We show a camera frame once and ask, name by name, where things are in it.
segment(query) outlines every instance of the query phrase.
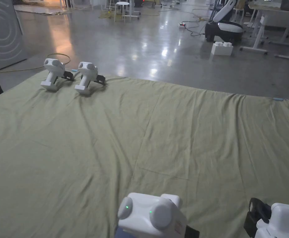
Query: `stool leg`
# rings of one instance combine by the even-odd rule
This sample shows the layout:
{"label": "stool leg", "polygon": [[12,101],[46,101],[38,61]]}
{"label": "stool leg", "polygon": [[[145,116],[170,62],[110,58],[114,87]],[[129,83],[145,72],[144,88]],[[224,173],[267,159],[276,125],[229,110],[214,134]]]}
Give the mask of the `stool leg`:
{"label": "stool leg", "polygon": [[116,4],[115,4],[115,16],[114,16],[114,22],[116,21]]}
{"label": "stool leg", "polygon": [[123,17],[123,23],[126,23],[126,17],[124,15],[124,5],[122,5],[122,17]]}
{"label": "stool leg", "polygon": [[242,10],[242,17],[240,18],[240,22],[239,22],[239,24],[241,25],[242,24],[242,19],[243,19],[243,16],[244,16],[244,9]]}
{"label": "stool leg", "polygon": [[234,15],[234,19],[233,19],[233,22],[236,22],[236,16],[237,16],[237,9],[235,10],[235,15]]}
{"label": "stool leg", "polygon": [[131,13],[132,13],[132,0],[129,3],[129,22],[131,22]]}

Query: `caster wheel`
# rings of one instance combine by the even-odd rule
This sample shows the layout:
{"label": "caster wheel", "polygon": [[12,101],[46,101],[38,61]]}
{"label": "caster wheel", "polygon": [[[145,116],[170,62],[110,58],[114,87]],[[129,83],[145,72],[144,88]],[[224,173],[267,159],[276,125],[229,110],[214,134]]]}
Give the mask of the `caster wheel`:
{"label": "caster wheel", "polygon": [[205,36],[205,38],[206,38],[207,42],[213,42],[214,41],[214,36],[208,35],[208,36]]}

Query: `chair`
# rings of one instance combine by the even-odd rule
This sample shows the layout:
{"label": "chair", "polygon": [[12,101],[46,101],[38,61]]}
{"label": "chair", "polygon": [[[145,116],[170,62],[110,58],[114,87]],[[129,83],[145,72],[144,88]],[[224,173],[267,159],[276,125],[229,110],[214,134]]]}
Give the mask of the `chair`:
{"label": "chair", "polygon": [[234,22],[236,22],[237,12],[242,11],[242,17],[240,18],[240,22],[239,22],[240,25],[242,24],[242,19],[243,19],[243,16],[245,14],[245,11],[244,11],[245,2],[246,2],[246,0],[238,0],[236,6],[234,8],[235,9],[235,15],[234,15],[234,19],[233,19]]}
{"label": "chair", "polygon": [[[128,6],[129,5],[129,2],[117,2],[115,4],[115,16],[114,16],[114,22],[116,21],[116,8],[117,8],[117,5],[120,5],[121,9],[122,9],[122,18],[123,18],[123,22],[126,23],[126,15],[125,15],[125,10],[124,10],[124,6]],[[130,19],[130,22],[131,22],[131,11],[129,12],[129,19]]]}

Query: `yellow cable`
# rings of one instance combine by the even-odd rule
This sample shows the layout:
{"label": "yellow cable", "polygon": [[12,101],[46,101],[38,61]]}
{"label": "yellow cable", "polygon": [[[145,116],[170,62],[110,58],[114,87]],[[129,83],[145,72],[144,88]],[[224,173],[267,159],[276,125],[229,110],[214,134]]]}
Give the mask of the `yellow cable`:
{"label": "yellow cable", "polygon": [[[65,64],[68,64],[70,62],[70,57],[66,54],[62,54],[62,53],[53,53],[53,54],[48,54],[47,58],[51,55],[63,55],[68,57],[69,61],[66,62]],[[16,70],[8,70],[8,71],[0,71],[0,73],[8,73],[8,72],[17,72],[17,71],[25,71],[25,70],[32,70],[32,69],[38,69],[38,68],[43,68],[44,66],[40,66],[40,67],[36,67],[36,68],[25,68],[25,69],[16,69]]]}

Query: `gray panel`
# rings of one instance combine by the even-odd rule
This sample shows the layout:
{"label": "gray panel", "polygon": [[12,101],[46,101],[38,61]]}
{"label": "gray panel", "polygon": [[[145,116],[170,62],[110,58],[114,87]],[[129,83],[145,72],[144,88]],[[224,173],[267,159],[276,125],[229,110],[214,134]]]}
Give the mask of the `gray panel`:
{"label": "gray panel", "polygon": [[0,0],[0,68],[26,59],[20,26],[11,0]]}

